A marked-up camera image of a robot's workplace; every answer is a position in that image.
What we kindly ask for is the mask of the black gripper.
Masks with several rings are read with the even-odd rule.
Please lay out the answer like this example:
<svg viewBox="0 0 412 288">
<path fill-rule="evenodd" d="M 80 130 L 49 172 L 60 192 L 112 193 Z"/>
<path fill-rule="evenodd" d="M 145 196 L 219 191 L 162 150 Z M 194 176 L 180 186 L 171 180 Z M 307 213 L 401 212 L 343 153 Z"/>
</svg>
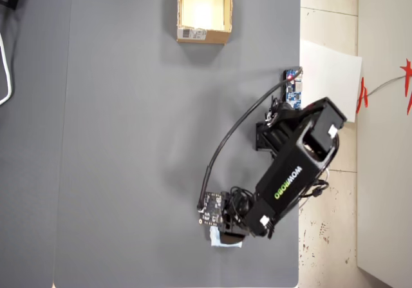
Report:
<svg viewBox="0 0 412 288">
<path fill-rule="evenodd" d="M 254 205 L 254 194 L 247 189 L 230 189 L 222 191 L 221 194 L 224 232 L 220 231 L 220 242 L 240 244 L 249 235 L 245 219 Z"/>
</svg>

